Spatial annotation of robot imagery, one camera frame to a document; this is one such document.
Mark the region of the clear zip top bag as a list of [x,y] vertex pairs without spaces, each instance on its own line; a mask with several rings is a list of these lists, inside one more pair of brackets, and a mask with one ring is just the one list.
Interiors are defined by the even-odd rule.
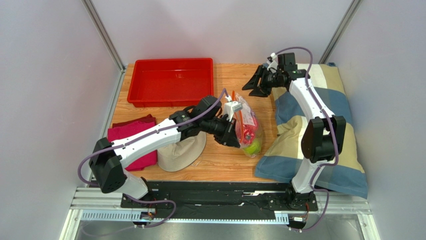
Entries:
[[233,118],[236,120],[235,133],[240,144],[240,149],[250,158],[259,155],[262,150],[263,129],[255,111],[242,95],[233,91],[233,101],[241,104],[242,109],[235,112]]

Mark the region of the red fake bell pepper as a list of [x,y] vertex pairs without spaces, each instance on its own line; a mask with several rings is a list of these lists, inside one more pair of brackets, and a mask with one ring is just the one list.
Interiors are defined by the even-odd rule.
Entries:
[[256,138],[256,132],[258,130],[258,125],[252,125],[252,124],[243,124],[241,128],[241,138],[240,142],[243,145],[250,145],[253,140]]

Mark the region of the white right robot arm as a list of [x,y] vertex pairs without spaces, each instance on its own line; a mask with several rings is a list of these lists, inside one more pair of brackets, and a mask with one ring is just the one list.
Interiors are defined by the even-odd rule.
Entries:
[[273,88],[284,87],[295,98],[307,127],[300,141],[303,160],[286,189],[286,204],[300,207],[314,198],[314,186],[325,166],[335,166],[343,149],[346,120],[336,116],[315,90],[308,69],[299,69],[295,54],[272,53],[242,87],[252,97],[266,98]]

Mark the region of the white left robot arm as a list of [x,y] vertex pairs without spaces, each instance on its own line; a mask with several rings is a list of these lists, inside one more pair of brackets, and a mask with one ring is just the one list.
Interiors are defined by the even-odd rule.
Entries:
[[207,135],[224,146],[239,148],[234,115],[243,106],[226,97],[208,95],[195,106],[176,111],[159,124],[134,135],[109,141],[99,139],[88,162],[100,191],[104,194],[121,193],[138,200],[149,188],[141,177],[126,168],[140,158],[157,152],[158,165],[167,172],[177,172],[191,165],[204,151]]

